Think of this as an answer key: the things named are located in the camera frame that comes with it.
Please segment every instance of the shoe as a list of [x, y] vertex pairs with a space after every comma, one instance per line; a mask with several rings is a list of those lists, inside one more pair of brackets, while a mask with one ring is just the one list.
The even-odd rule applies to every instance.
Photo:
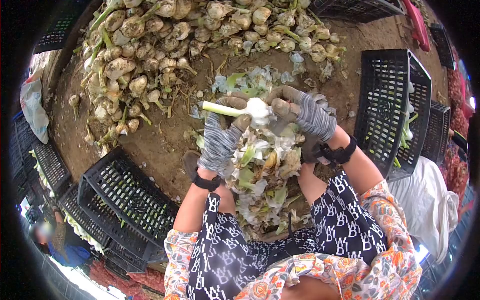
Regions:
[[197, 160], [200, 158], [200, 153], [193, 151], [193, 150], [188, 150], [185, 152], [183, 155], [183, 168], [185, 169], [185, 172], [187, 172], [188, 177], [190, 177], [190, 181], [195, 180], [195, 176], [197, 175]]

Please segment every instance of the gray knit glove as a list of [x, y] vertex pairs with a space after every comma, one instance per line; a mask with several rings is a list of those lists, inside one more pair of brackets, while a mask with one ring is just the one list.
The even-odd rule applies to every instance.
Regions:
[[[247, 106], [244, 99], [238, 97], [223, 97], [216, 101], [217, 104], [231, 106], [237, 109], [243, 109]], [[221, 123], [223, 116], [210, 112], [205, 122], [205, 149], [202, 156], [197, 161], [200, 168], [204, 168], [217, 173], [221, 172], [233, 156], [237, 143], [241, 135], [245, 132], [252, 121], [248, 114], [239, 115], [225, 130]]]
[[320, 142], [328, 141], [335, 132], [336, 118], [329, 116], [308, 94], [291, 86], [274, 89], [266, 102], [276, 115], [296, 122], [305, 132], [318, 136]]

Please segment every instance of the white plastic bag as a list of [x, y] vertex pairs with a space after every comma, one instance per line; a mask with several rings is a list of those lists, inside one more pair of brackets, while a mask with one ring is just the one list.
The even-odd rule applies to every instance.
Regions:
[[43, 68], [35, 69], [20, 90], [20, 105], [25, 119], [36, 137], [44, 144], [48, 143], [47, 113], [42, 107], [42, 77]]
[[420, 156], [409, 178], [388, 184], [405, 212], [408, 233], [416, 237], [440, 263], [448, 247], [448, 233], [458, 224], [458, 195], [448, 191], [438, 166]]

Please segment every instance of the wrist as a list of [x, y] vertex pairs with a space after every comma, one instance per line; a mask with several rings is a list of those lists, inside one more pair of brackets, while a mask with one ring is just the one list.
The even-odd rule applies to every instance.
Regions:
[[217, 176], [217, 173], [215, 171], [207, 170], [202, 167], [198, 168], [197, 174], [200, 178], [203, 178], [205, 180], [212, 180]]
[[332, 150], [337, 150], [339, 148], [345, 149], [348, 144], [350, 144], [350, 136], [345, 132], [345, 130], [337, 125], [332, 138], [326, 141], [326, 143]]

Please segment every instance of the patterned pants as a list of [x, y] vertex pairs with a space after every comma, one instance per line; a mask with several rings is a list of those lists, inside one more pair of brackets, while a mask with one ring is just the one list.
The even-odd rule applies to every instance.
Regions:
[[310, 207], [315, 227], [290, 232], [284, 240], [245, 242], [237, 218], [219, 213], [219, 204], [217, 194], [208, 195], [190, 260], [187, 295], [192, 300], [233, 299], [269, 265], [293, 255], [326, 253], [370, 264], [386, 251], [386, 235], [360, 206], [344, 172], [329, 180], [325, 193]]

